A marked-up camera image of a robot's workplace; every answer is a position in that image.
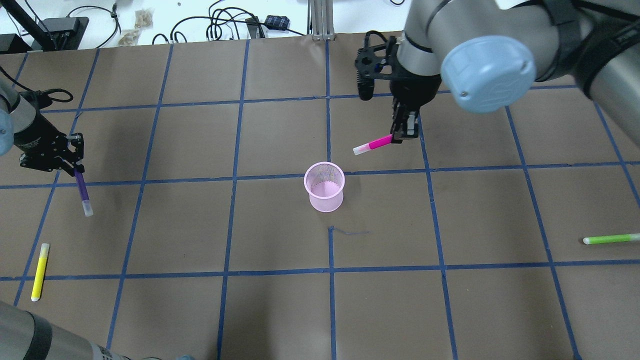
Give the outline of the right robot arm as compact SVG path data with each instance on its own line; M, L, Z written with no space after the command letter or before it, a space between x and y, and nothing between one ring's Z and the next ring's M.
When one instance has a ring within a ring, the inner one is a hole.
M637 0L414 0L390 63L394 119L416 116L441 84L485 114L571 76L639 142Z

